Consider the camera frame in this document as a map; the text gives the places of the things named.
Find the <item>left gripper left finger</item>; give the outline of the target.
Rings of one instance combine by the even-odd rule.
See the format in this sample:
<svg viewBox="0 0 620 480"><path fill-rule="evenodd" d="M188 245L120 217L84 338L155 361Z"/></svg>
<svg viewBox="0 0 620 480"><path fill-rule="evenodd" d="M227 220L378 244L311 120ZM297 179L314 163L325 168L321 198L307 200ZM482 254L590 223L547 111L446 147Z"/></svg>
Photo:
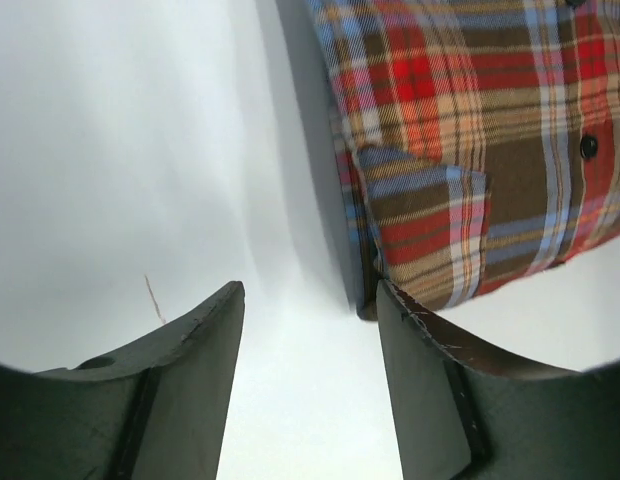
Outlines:
<svg viewBox="0 0 620 480"><path fill-rule="evenodd" d="M213 479L245 290L74 369L0 364L0 479Z"/></svg>

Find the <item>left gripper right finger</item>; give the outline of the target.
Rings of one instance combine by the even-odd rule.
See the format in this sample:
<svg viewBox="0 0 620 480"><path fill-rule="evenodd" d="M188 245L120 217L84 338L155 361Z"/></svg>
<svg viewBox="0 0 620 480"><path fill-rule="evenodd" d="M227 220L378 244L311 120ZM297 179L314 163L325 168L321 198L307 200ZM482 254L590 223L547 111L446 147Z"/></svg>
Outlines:
<svg viewBox="0 0 620 480"><path fill-rule="evenodd" d="M387 281L376 309L404 478L620 479L620 360L528 359Z"/></svg>

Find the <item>brown red plaid shirt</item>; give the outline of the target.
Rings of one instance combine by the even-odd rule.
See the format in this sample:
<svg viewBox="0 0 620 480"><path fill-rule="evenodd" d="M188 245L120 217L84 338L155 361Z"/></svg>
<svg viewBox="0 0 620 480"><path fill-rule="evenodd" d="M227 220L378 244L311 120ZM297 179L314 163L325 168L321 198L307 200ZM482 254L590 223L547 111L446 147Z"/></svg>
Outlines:
<svg viewBox="0 0 620 480"><path fill-rule="evenodd" d="M620 236L620 1L312 1L355 265L432 311Z"/></svg>

